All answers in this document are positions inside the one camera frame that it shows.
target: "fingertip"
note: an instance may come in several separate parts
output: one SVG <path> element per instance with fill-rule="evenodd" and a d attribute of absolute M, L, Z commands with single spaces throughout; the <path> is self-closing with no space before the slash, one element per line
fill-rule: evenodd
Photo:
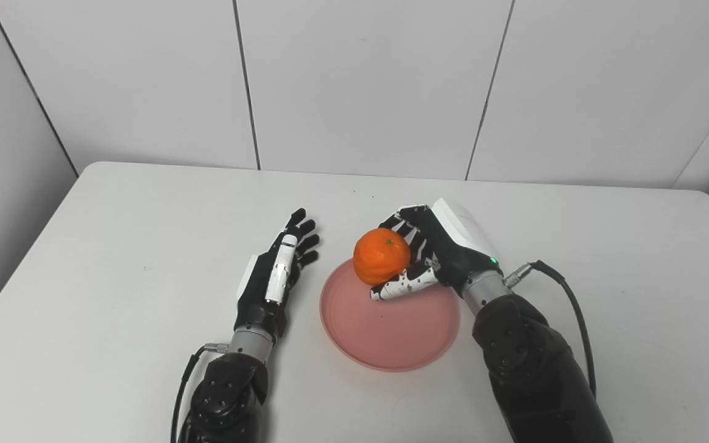
<path fill-rule="evenodd" d="M 303 219 L 306 218 L 306 210 L 304 207 L 298 208 L 298 210 L 294 211 L 292 213 L 292 216 L 289 217 L 289 221 L 286 223 L 287 227 L 297 225 L 299 222 L 303 221 Z"/>

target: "white finger segment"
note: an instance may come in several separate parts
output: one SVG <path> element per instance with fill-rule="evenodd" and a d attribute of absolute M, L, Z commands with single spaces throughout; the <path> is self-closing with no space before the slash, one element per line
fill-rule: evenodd
<path fill-rule="evenodd" d="M 267 292 L 264 298 L 268 302 L 278 303 L 279 305 L 283 303 L 286 282 L 289 279 L 289 273 L 292 272 L 295 249 L 297 249 L 297 237 L 285 235 L 281 239 L 281 246 L 278 247 L 275 264 L 273 264 L 273 270 L 270 272 L 270 280 L 267 282 Z"/>

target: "robotic hand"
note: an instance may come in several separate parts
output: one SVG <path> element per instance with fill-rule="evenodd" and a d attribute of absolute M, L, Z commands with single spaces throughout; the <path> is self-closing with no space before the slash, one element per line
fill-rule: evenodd
<path fill-rule="evenodd" d="M 300 208 L 292 214 L 267 252 L 251 257 L 239 285 L 234 336 L 225 345 L 200 348 L 185 370 L 177 395 L 171 443 L 256 443 L 260 440 L 261 407 L 267 398 L 267 359 L 286 330 L 289 290 L 303 267 L 316 261 L 316 222 Z M 203 351 L 222 356 L 207 365 L 203 381 L 177 435 L 178 409 L 185 384 Z"/>
<path fill-rule="evenodd" d="M 611 443 L 595 400 L 589 341 L 579 305 L 562 275 L 542 261 L 507 279 L 473 217 L 439 199 L 432 207 L 403 207 L 380 227 L 404 236 L 411 263 L 371 297 L 401 297 L 439 281 L 452 287 L 475 314 L 473 337 L 483 356 L 494 396 L 517 443 Z M 543 314 L 511 289 L 531 269 L 562 284 L 574 304 L 588 356 L 590 386 L 571 347 Z"/>

